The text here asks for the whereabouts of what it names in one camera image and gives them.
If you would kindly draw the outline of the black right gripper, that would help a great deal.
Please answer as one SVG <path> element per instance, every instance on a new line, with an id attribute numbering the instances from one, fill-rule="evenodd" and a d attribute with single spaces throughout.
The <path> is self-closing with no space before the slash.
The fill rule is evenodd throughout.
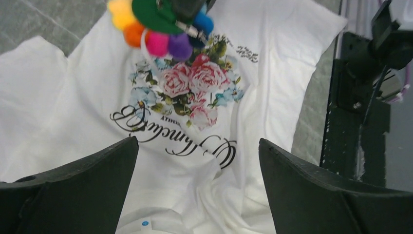
<path id="1" fill-rule="evenodd" d="M 372 21 L 372 42 L 370 48 L 379 63 L 400 70 L 413 59 L 413 31 L 399 29 L 395 21 Z"/>

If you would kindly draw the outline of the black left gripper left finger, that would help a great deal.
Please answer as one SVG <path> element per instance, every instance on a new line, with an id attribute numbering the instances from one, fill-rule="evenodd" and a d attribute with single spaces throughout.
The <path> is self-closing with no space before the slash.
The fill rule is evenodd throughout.
<path id="1" fill-rule="evenodd" d="M 139 151 L 127 137 L 97 153 L 0 184 L 3 234 L 113 234 Z"/>

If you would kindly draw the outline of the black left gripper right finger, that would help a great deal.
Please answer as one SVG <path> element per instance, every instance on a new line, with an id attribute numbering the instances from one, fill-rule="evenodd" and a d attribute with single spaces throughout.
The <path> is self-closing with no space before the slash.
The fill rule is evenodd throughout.
<path id="1" fill-rule="evenodd" d="M 260 139 L 259 161 L 279 234 L 410 234 L 413 194 L 334 174 Z"/>

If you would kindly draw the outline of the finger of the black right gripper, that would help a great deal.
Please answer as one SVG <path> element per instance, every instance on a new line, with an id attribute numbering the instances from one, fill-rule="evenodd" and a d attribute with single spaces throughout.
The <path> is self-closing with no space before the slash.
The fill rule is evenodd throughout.
<path id="1" fill-rule="evenodd" d="M 208 42 L 214 23 L 207 12 L 214 4 L 214 0 L 172 0 L 175 26 L 194 40 Z"/>

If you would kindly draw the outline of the colourful pom-pom brooch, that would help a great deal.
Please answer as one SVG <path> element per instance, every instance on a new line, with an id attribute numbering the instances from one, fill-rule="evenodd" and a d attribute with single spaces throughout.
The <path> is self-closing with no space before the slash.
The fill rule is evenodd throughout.
<path id="1" fill-rule="evenodd" d="M 175 26 L 171 0 L 110 0 L 107 9 L 127 45 L 146 49 L 152 56 L 169 54 L 176 61 L 186 61 L 194 49 L 208 43 L 194 40 Z"/>

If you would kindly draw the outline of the white floral print t-shirt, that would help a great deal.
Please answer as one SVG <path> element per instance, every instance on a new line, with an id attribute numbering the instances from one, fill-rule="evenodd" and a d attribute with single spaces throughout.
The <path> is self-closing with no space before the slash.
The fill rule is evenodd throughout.
<path id="1" fill-rule="evenodd" d="M 125 137 L 139 153 L 116 229 L 274 234 L 261 138 L 291 151 L 305 92 L 347 19 L 313 0 L 219 0 L 202 48 L 111 0 L 69 56 L 33 37 L 0 57 L 0 178 L 12 182 Z"/>

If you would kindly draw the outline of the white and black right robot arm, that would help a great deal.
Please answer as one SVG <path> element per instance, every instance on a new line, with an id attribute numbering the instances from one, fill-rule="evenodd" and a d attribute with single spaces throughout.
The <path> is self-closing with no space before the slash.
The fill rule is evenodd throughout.
<path id="1" fill-rule="evenodd" d="M 173 12 L 183 19 L 194 19 L 198 12 L 212 14 L 217 24 L 235 25 L 244 34 L 257 32 L 258 21 L 277 27 L 294 8 L 304 6 L 304 12 L 321 18 L 321 29 L 331 30 L 328 23 L 372 40 L 377 58 L 388 67 L 403 69 L 411 62 L 413 50 L 402 52 L 403 43 L 413 43 L 413 2 L 411 0 L 342 0 L 338 13 L 332 13 L 313 0 L 174 0 Z"/>

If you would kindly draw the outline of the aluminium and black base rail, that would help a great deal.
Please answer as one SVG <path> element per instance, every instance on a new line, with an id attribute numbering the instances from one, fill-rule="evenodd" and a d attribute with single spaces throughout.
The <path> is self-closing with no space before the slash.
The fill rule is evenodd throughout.
<path id="1" fill-rule="evenodd" d="M 390 131 L 389 104 L 370 100 L 371 84 L 361 86 L 364 97 L 353 99 L 344 65 L 368 39 L 351 32 L 336 40 L 330 80 L 320 167 L 359 182 L 385 187 L 385 141 Z"/>

